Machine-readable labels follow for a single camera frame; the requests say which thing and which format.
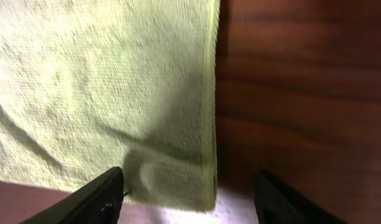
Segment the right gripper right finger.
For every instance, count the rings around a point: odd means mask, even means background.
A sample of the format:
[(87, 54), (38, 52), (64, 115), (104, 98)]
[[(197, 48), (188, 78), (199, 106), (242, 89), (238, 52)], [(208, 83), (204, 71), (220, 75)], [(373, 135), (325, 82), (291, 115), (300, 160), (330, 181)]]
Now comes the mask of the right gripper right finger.
[(259, 224), (345, 224), (268, 170), (256, 175), (254, 204)]

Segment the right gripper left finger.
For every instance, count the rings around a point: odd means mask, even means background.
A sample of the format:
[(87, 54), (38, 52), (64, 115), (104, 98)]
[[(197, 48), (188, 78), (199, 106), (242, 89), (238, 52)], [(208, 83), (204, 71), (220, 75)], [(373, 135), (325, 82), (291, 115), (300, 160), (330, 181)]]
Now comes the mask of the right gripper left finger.
[(116, 224), (124, 198), (120, 167), (112, 167), (23, 224)]

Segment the light green microfiber cloth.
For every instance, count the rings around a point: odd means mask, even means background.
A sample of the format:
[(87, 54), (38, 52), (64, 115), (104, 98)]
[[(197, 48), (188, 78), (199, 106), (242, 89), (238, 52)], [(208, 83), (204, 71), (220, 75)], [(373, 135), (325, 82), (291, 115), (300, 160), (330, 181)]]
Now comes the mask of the light green microfiber cloth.
[(0, 1), (0, 180), (215, 206), (219, 2)]

